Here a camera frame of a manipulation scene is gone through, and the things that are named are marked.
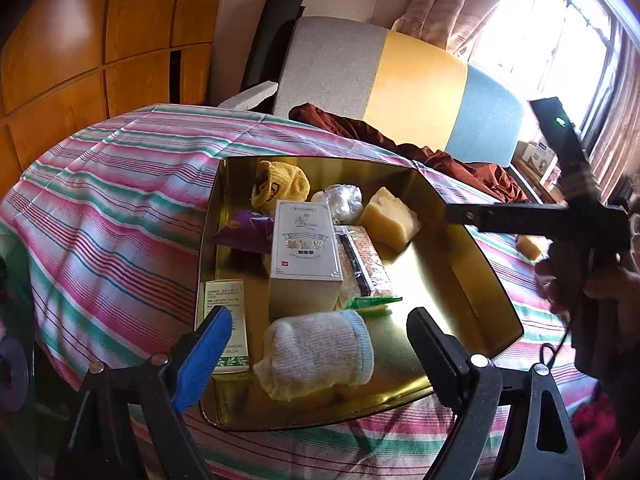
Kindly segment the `person's right hand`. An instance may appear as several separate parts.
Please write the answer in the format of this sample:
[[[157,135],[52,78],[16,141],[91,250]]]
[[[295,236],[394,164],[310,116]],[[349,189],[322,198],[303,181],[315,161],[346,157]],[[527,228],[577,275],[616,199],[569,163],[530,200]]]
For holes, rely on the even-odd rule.
[[[561,315],[570,308],[560,300],[559,283],[552,270],[550,258],[535,264],[536,279],[541,284],[544,296],[552,313]],[[639,271],[630,252],[620,257],[620,262],[608,270],[598,271],[587,278],[585,294],[591,299],[612,299],[617,301],[618,319],[623,324],[639,321]]]

